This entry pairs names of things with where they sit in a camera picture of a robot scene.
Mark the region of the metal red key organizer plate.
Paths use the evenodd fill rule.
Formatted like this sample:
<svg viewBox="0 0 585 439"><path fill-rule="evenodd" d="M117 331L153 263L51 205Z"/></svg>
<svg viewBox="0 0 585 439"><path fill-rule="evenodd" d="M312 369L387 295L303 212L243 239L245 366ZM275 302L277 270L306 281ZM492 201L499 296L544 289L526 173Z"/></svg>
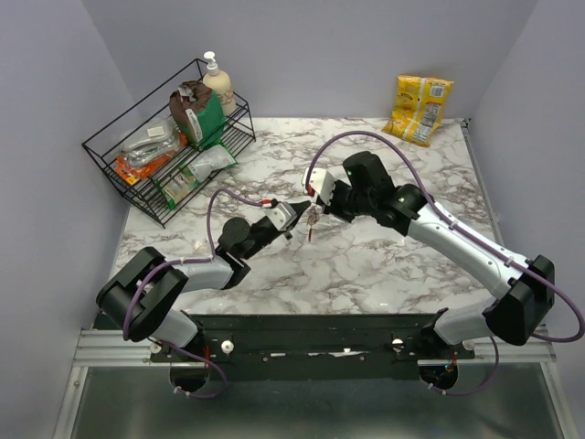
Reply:
<svg viewBox="0 0 585 439"><path fill-rule="evenodd" d="M306 224L307 224L307 241L311 242L313 240L313 236L314 236L314 227L315 225L319 222L319 219L321 217L321 209L318 205L313 204L307 211L307 218L306 218Z"/></svg>

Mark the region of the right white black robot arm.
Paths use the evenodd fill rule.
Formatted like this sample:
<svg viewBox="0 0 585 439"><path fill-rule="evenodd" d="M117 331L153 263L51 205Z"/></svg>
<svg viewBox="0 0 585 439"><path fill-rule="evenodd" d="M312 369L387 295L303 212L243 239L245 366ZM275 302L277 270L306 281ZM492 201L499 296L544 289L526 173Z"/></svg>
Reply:
<svg viewBox="0 0 585 439"><path fill-rule="evenodd" d="M449 225L452 215L431 205L421 190L397 186L377 155L361 152L348 157L343 168L347 181L324 169L306 171L312 194L325 214L346 222L369 216L378 225L393 229L447 257L475 278L490 299L458 309L438 311L420 332L420 346L438 359L453 346L480 337L496 336L523 346L554 304L550 288L535 280L554 279L554 265L544 256L534 261L509 250L502 259L489 253L495 243L460 221Z"/></svg>

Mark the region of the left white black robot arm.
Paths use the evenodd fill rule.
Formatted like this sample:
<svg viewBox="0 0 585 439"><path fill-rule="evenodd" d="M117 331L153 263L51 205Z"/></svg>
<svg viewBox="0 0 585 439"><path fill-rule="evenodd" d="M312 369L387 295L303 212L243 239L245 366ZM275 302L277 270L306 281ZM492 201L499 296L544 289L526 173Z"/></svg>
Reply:
<svg viewBox="0 0 585 439"><path fill-rule="evenodd" d="M274 199L253 224L241 217L229 219L209 258L168 261L156 248L144 247L102 287L96 304L126 340L138 342L150 337L170 343L183 361L194 360L203 348L202 326L173 308L177 297L239 285L250 272L246 261L279 237L290 239L310 206L309 201Z"/></svg>

